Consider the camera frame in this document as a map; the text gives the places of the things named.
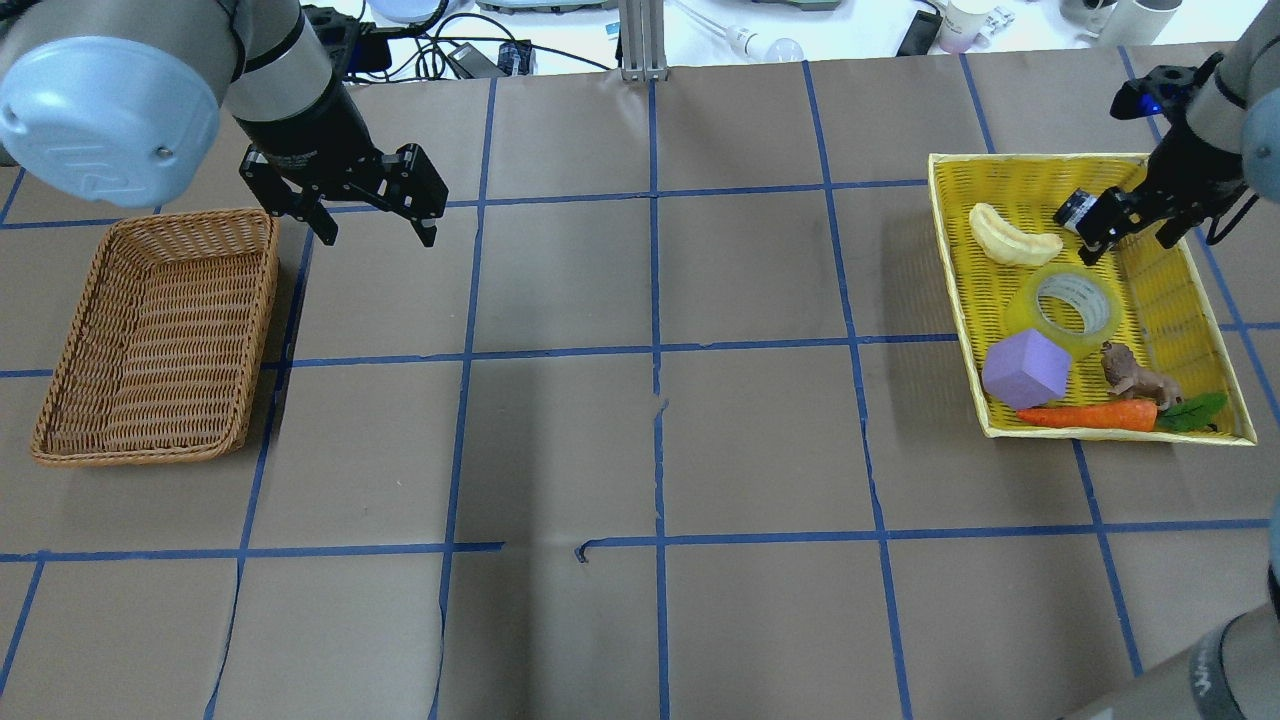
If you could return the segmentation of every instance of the peeled banana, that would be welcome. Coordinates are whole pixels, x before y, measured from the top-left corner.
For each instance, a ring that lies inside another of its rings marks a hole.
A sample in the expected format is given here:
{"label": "peeled banana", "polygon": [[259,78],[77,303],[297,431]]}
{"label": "peeled banana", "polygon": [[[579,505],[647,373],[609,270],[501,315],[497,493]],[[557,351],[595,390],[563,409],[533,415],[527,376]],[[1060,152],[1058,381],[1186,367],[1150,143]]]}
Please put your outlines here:
{"label": "peeled banana", "polygon": [[1004,265],[1038,268],[1062,251],[1062,238],[1057,234],[1023,232],[986,202],[969,211],[969,227],[987,258]]}

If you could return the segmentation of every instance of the yellow tape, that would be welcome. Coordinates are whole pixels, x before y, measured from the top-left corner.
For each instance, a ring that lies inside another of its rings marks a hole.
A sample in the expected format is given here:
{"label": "yellow tape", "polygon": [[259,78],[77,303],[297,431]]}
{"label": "yellow tape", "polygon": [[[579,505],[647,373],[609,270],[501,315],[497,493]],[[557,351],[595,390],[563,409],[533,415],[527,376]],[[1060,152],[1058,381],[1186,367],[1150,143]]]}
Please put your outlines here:
{"label": "yellow tape", "polygon": [[[1070,331],[1046,315],[1041,307],[1041,299],[1046,297],[1056,297],[1079,313],[1084,331]],[[1120,315],[1120,297],[1089,270],[1055,263],[1036,270],[1014,293],[1005,309],[1005,325],[1011,336],[1036,328],[1079,360],[1111,340]]]}

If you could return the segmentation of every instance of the purple block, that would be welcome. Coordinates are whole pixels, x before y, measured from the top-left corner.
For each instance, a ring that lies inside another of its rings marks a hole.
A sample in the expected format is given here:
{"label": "purple block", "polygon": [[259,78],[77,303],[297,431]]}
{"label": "purple block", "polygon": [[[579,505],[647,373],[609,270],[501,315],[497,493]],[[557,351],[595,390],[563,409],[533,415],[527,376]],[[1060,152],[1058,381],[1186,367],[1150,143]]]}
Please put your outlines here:
{"label": "purple block", "polygon": [[1066,395],[1071,354],[1036,328],[991,346],[982,366],[982,387],[1014,410],[1025,410]]}

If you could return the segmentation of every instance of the black phone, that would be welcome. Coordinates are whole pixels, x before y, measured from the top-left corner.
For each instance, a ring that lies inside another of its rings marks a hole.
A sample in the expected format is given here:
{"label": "black phone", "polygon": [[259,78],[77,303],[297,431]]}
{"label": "black phone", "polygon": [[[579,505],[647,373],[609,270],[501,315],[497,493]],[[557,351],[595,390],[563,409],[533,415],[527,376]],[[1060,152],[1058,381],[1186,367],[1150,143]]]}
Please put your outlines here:
{"label": "black phone", "polygon": [[938,28],[942,27],[942,15],[925,10],[916,10],[915,19],[906,28],[906,37],[897,47],[897,56],[928,55],[933,47],[933,40],[938,37]]}

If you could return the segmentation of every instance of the wicker basket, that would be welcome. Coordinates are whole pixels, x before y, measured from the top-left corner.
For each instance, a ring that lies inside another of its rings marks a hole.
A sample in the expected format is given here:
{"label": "wicker basket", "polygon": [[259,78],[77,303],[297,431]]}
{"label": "wicker basket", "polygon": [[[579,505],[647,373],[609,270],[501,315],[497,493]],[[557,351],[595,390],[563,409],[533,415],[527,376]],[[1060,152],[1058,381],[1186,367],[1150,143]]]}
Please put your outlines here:
{"label": "wicker basket", "polygon": [[[1204,287],[1187,243],[1164,250],[1153,225],[1123,241],[1093,266],[1100,283],[1114,290],[1124,315],[1114,340],[1133,348],[1138,361],[1169,373],[1184,395],[1225,392],[1230,401],[1215,419],[1217,432],[1134,432],[1085,428],[1038,428],[1018,419],[1012,409],[982,389],[979,368],[987,350],[1010,333],[1005,306],[1034,272],[989,260],[969,229],[969,210],[989,202],[1002,217],[1028,232],[1059,232],[1066,247],[1055,259],[1083,266],[1080,240],[1056,227],[1053,211],[1083,187],[1100,193],[1110,186],[1133,188],[1146,174],[1146,155],[931,155],[929,192],[937,225],[938,254],[978,420],[987,437],[1142,439],[1204,445],[1257,445],[1257,434],[1240,395],[1239,382]],[[1051,316],[1070,325],[1071,313]],[[1101,354],[1071,365],[1066,397],[1050,405],[1105,402],[1107,383]]]}
{"label": "wicker basket", "polygon": [[278,240],[261,210],[111,225],[36,423],[36,461],[182,462],[242,446]]}

